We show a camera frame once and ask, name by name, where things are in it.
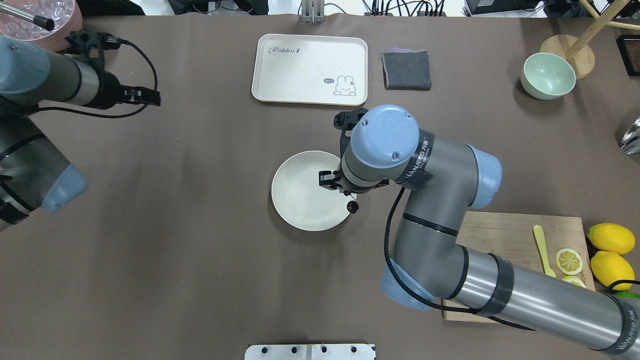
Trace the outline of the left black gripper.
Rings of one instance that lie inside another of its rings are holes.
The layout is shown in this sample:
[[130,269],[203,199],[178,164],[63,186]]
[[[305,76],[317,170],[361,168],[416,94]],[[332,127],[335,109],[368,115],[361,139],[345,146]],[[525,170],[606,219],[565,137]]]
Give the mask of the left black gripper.
[[162,98],[156,89],[145,87],[123,87],[116,75],[104,72],[100,78],[100,86],[97,93],[97,108],[99,110],[110,109],[116,105],[124,93],[125,104],[151,105],[160,107]]

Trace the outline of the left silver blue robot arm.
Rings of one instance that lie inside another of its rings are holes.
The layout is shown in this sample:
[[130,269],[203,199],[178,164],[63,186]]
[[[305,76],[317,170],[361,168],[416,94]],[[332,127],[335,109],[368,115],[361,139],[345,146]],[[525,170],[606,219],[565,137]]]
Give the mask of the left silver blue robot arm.
[[105,51],[126,39],[82,29],[66,37],[64,54],[34,43],[1,37],[0,223],[19,224],[38,208],[59,210],[89,183],[32,121],[42,101],[107,110],[117,104],[162,102],[157,86],[128,86],[105,68]]

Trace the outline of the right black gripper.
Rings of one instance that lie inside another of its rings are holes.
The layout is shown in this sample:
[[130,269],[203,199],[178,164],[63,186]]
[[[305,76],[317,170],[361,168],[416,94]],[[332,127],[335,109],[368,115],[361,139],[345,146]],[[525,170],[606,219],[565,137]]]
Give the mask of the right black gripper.
[[345,196],[361,193],[361,187],[352,182],[347,174],[343,172],[343,169],[341,167],[338,167],[333,172],[320,171],[318,173],[318,182],[320,182],[320,187],[329,191],[338,190]]

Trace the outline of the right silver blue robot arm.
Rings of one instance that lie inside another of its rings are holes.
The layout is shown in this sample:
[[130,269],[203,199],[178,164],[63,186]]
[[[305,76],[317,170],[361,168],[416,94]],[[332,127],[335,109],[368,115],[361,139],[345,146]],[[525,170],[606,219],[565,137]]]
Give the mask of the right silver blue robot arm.
[[342,111],[340,163],[318,184],[365,194],[390,182],[410,191],[393,251],[385,226],[387,296],[414,309],[443,310],[436,298],[519,330],[546,331],[612,359],[639,358],[639,301],[595,292],[457,243],[469,208],[486,207],[502,166],[493,155],[421,129],[397,105]]

